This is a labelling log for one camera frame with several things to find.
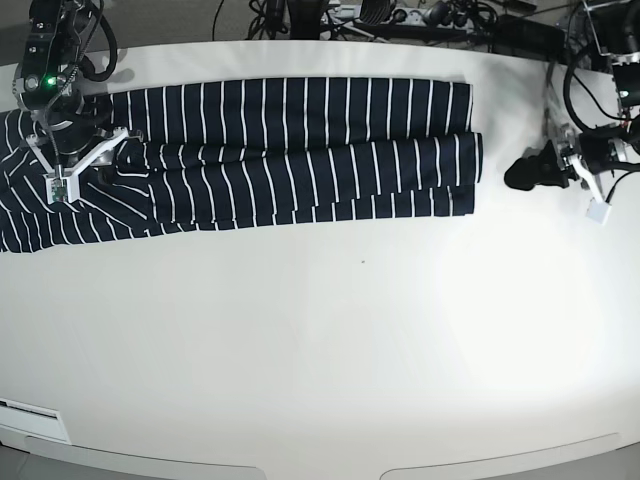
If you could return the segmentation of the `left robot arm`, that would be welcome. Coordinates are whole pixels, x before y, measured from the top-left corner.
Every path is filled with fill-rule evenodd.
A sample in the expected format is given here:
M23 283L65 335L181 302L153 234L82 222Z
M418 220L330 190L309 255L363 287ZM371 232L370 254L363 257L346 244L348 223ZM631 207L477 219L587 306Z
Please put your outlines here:
M639 164L626 156L628 150L639 151L639 3L578 1L566 23L563 49L552 52L566 59L559 101L569 121L562 124L547 110L545 146L516 160L504 182L511 189L531 191L537 186L567 188L579 181L599 195L602 174L627 177L639 171ZM618 112L600 111L610 121L606 125L588 125L574 105L573 85L589 90L578 77L582 66L612 75Z

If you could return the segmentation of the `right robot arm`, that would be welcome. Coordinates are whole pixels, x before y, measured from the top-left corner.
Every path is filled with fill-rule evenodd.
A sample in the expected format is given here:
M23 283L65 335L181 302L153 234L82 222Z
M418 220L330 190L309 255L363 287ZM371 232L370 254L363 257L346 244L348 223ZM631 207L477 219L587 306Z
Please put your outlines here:
M102 83L115 71L118 45L103 1L33 1L31 29L12 91L36 123L36 144L52 166L69 167L112 136L113 102L85 96L77 82Z

